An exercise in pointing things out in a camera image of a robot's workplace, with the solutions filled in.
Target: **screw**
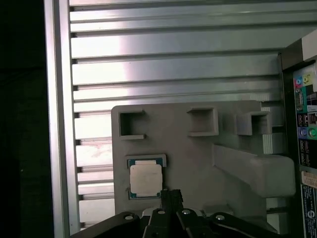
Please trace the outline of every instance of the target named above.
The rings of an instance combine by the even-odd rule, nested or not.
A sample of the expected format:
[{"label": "screw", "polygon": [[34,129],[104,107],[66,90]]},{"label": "screw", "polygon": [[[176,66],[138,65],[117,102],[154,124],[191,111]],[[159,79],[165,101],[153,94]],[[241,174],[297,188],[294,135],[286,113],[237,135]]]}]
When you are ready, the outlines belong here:
[{"label": "screw", "polygon": [[124,219],[126,219],[126,220],[132,220],[133,217],[132,217],[132,216],[126,216]]},{"label": "screw", "polygon": [[188,215],[188,214],[190,214],[190,211],[187,210],[187,209],[185,209],[185,210],[182,211],[182,213],[183,213],[184,215]]},{"label": "screw", "polygon": [[217,215],[217,216],[216,216],[216,219],[217,219],[218,221],[223,221],[223,220],[224,220],[224,216],[223,216],[223,215]]}]

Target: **metal surface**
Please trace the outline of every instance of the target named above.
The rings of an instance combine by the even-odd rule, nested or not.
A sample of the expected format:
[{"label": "metal surface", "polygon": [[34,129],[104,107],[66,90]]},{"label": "metal surface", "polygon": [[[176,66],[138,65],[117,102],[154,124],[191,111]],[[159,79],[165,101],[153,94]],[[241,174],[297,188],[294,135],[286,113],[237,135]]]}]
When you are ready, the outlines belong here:
[{"label": "metal surface", "polygon": [[188,215],[188,214],[190,214],[190,210],[185,209],[185,210],[182,211],[182,213],[185,214],[185,215]]},{"label": "metal surface", "polygon": [[217,215],[216,219],[219,220],[219,221],[222,221],[222,220],[224,220],[224,216],[223,215]]},{"label": "metal surface", "polygon": [[45,0],[54,235],[69,236],[58,1]]},{"label": "metal surface", "polygon": [[[56,90],[49,79],[50,127],[59,136],[51,132],[51,154],[67,157],[71,232],[80,230],[78,197],[90,202],[79,208],[83,227],[100,221],[102,212],[114,214],[99,203],[113,198],[105,189],[112,183],[114,106],[257,100],[273,126],[284,125],[275,56],[317,28],[317,2],[237,2],[70,0],[71,9],[68,1],[54,2],[55,11],[46,2],[48,58],[60,64],[48,61],[48,70],[63,84]],[[49,30],[58,41],[54,48],[48,26],[55,16],[62,22]],[[284,153],[283,138],[282,132],[264,135],[263,152]],[[53,170],[52,176],[59,181],[65,174]]]},{"label": "metal surface", "polygon": [[59,2],[61,63],[63,77],[64,131],[70,234],[80,230],[71,70],[69,2]]}]

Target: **gray plastic block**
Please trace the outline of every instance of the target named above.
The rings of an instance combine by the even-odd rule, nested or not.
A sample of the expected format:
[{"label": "gray plastic block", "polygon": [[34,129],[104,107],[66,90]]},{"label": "gray plastic block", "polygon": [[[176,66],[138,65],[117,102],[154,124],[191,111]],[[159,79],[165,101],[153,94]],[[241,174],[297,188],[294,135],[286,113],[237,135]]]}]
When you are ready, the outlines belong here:
[{"label": "gray plastic block", "polygon": [[254,155],[214,145],[214,166],[248,184],[261,197],[295,194],[294,163],[278,155]]},{"label": "gray plastic block", "polygon": [[[115,211],[142,211],[159,207],[158,198],[129,199],[129,156],[166,155],[162,168],[163,189],[181,189],[184,206],[203,210],[212,204],[227,204],[234,214],[266,216],[265,198],[241,179],[215,166],[214,143],[240,148],[249,142],[224,130],[226,115],[258,112],[256,101],[126,105],[114,107],[112,150]],[[120,117],[128,113],[128,133]],[[125,140],[122,136],[144,135],[143,139]],[[254,140],[254,135],[247,136]]]}]

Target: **sticker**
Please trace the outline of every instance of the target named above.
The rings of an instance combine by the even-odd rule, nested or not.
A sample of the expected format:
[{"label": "sticker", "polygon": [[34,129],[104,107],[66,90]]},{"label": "sticker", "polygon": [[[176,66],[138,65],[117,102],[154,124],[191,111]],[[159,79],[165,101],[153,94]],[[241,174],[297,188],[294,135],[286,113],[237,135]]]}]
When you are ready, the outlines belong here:
[{"label": "sticker", "polygon": [[317,111],[317,105],[307,105],[307,112]]},{"label": "sticker", "polygon": [[305,237],[317,238],[315,189],[306,185],[302,185],[302,202]]},{"label": "sticker", "polygon": [[295,88],[301,88],[303,86],[303,77],[302,76],[298,76],[298,77],[294,78],[294,86],[295,86]]},{"label": "sticker", "polygon": [[302,183],[317,189],[317,175],[302,171]]},{"label": "sticker", "polygon": [[313,75],[314,73],[306,73],[303,75],[303,85],[304,86],[308,86],[308,85],[312,85],[313,84]]}]

